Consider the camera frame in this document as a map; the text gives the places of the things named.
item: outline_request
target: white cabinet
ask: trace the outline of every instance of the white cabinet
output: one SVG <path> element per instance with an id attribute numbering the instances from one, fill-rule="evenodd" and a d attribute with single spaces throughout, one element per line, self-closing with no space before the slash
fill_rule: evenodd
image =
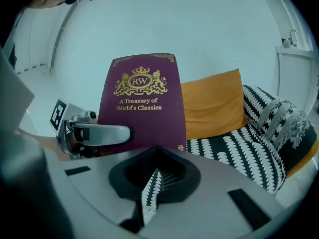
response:
<path id="1" fill-rule="evenodd" d="M 278 96 L 309 114 L 318 94 L 319 58 L 311 51 L 297 48 L 277 47 L 277 53 L 280 71 Z"/>

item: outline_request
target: purple book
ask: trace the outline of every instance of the purple book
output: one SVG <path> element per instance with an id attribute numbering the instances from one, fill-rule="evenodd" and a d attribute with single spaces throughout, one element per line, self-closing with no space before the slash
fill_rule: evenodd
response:
<path id="1" fill-rule="evenodd" d="M 133 129 L 129 142 L 103 146 L 110 155 L 147 146 L 186 150 L 183 98 L 173 54 L 144 54 L 112 61 L 102 93 L 99 124 Z"/>

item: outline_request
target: gold publisher logo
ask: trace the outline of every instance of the gold publisher logo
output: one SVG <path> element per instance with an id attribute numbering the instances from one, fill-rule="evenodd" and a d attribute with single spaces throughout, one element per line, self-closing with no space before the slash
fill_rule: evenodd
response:
<path id="1" fill-rule="evenodd" d="M 153 74 L 149 74 L 150 69 L 140 66 L 132 70 L 132 75 L 123 73 L 122 80 L 117 81 L 114 95 L 150 95 L 163 94 L 167 92 L 166 78 L 160 77 L 160 71 L 157 70 Z"/>

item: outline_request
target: pillow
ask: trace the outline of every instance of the pillow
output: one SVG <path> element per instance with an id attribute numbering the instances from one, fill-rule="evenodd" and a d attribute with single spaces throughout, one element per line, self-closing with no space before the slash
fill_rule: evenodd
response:
<path id="1" fill-rule="evenodd" d="M 247 124 L 239 69 L 181 85 L 187 140 L 222 135 Z"/>

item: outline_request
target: gold crown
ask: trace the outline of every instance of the gold crown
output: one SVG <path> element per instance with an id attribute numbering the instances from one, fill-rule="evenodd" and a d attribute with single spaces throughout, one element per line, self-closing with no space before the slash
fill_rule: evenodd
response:
<path id="1" fill-rule="evenodd" d="M 140 66 L 140 68 L 135 68 L 135 69 L 133 69 L 133 70 L 132 70 L 132 73 L 133 73 L 133 74 L 137 74 L 137 73 L 148 73 L 149 71 L 150 71 L 149 68 Z"/>

